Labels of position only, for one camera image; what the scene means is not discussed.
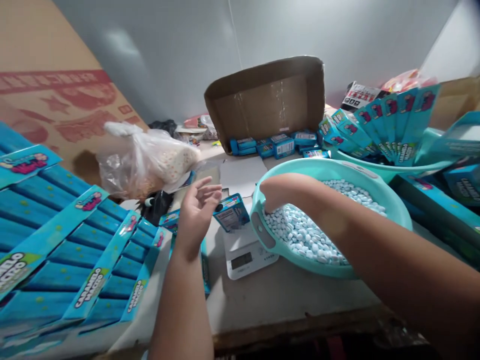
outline teal plastic basin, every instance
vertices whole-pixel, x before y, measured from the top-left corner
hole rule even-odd
[[[265,201],[265,196],[260,191],[260,184],[265,179],[285,173],[305,174],[320,181],[345,179],[367,190],[373,201],[385,207],[385,212],[390,220],[412,230],[412,219],[402,200],[381,177],[368,169],[351,162],[332,159],[302,158],[284,162],[268,171],[257,183],[253,192],[250,223],[256,236],[267,251],[279,254],[303,269],[333,278],[358,278],[350,265],[334,266],[322,264],[316,260],[295,254],[289,249],[286,242],[278,239],[270,231],[262,214],[262,204]]]
[[[439,132],[432,128],[427,128],[423,133],[423,139],[421,142],[421,148],[416,157],[415,163],[417,166],[388,166],[379,165],[372,162],[363,161],[355,157],[349,156],[341,151],[338,151],[335,147],[323,143],[323,147],[326,150],[331,151],[331,158],[335,160],[348,161],[354,164],[358,164],[361,167],[367,168],[374,173],[380,175],[380,177],[388,184],[397,174],[413,173],[421,174],[433,170],[440,170],[451,165],[452,161],[443,160],[438,157],[434,157],[428,154],[428,149],[432,146],[433,142],[441,136]]]

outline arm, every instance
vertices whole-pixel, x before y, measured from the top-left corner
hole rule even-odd
[[[480,273],[310,176],[274,176],[260,190],[267,212],[287,203],[302,209],[371,290],[444,355],[476,354]]]
[[[149,360],[213,359],[214,346],[205,302],[200,244],[222,197],[222,186],[192,184],[183,199],[178,232],[158,305]]]

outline candy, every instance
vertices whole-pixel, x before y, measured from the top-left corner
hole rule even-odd
[[[369,192],[361,187],[345,179],[328,180],[323,183],[383,217],[387,216],[385,207],[373,201]],[[264,219],[275,236],[284,241],[293,253],[321,264],[349,265],[348,260],[327,235],[296,206],[287,204],[272,214],[264,213]]]

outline hand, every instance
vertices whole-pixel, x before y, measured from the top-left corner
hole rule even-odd
[[[205,186],[211,181],[212,177],[208,176],[194,182],[181,203],[175,250],[182,252],[189,261],[199,256],[200,244],[222,198],[222,185]]]
[[[293,204],[298,191],[312,181],[322,184],[313,177],[289,172],[269,177],[260,184],[260,191],[265,195],[265,212],[273,213],[286,204]]]

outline white wall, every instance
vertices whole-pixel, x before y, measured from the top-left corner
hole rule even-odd
[[[215,79],[268,61],[325,62],[326,99],[424,62],[456,0],[55,0],[143,119],[203,112]]]
[[[460,0],[422,70],[440,82],[480,75],[480,10],[474,0]]]

